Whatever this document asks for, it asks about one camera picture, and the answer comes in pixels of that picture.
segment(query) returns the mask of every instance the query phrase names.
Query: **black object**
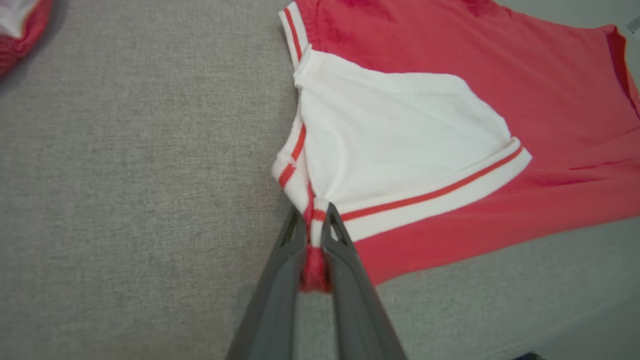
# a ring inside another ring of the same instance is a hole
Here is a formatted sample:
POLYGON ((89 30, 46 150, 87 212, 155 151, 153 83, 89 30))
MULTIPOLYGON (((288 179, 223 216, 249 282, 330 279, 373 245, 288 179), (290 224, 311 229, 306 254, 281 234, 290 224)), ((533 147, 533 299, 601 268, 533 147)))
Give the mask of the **black object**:
MULTIPOLYGON (((292 209, 231 343, 227 360, 293 359, 296 293, 306 244, 305 223, 292 209)), ((323 225, 322 249, 333 287, 340 359, 406 359, 333 204, 329 205, 323 225)))

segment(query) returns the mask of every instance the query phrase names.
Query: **red fabric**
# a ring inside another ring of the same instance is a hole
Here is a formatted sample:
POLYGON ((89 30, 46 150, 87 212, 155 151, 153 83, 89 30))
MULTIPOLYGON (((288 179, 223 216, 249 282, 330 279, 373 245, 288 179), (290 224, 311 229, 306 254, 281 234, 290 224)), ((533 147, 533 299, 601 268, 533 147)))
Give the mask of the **red fabric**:
POLYGON ((613 26, 577 29, 488 0, 299 0, 314 49, 383 72, 462 77, 532 163, 490 196, 356 243, 374 284, 640 215, 640 97, 613 26))
POLYGON ((0 77, 6 74, 20 59, 27 56, 38 42, 49 21, 53 0, 40 0, 24 23, 22 38, 0 35, 0 77))

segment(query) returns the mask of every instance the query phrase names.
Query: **gray floor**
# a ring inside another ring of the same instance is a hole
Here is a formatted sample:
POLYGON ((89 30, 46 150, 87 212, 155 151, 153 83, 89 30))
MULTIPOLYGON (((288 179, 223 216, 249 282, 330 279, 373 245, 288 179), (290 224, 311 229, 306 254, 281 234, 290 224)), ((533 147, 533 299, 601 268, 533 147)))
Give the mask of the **gray floor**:
MULTIPOLYGON (((0 82, 3 359, 223 357, 289 207, 269 175, 296 111, 287 2, 56 1, 0 82)), ((503 3, 573 26, 640 14, 503 3)), ((627 59, 640 78, 640 43, 627 59)), ((415 359, 562 347, 640 297, 639 232, 558 234, 378 290, 415 359)), ((303 295, 300 314, 300 357, 332 358, 330 299, 303 295)))

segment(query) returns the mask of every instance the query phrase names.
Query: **red and white garment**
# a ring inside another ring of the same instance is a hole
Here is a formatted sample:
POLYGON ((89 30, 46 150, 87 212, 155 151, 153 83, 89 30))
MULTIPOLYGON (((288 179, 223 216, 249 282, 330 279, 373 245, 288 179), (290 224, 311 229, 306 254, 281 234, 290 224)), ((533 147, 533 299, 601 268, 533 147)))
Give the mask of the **red and white garment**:
POLYGON ((36 44, 49 21, 52 0, 0 0, 0 76, 36 44))
POLYGON ((300 98, 273 173, 310 225, 307 288, 325 284, 328 201, 374 283, 640 215, 640 99, 614 26, 489 0, 298 0, 280 17, 300 98))

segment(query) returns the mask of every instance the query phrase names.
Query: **garment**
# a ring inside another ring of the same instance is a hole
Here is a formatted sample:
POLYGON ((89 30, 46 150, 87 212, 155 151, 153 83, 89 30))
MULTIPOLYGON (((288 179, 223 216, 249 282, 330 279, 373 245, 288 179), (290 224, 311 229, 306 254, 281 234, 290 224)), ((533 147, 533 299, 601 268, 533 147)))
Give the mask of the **garment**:
POLYGON ((0 0, 0 76, 35 46, 51 5, 52 0, 0 0))

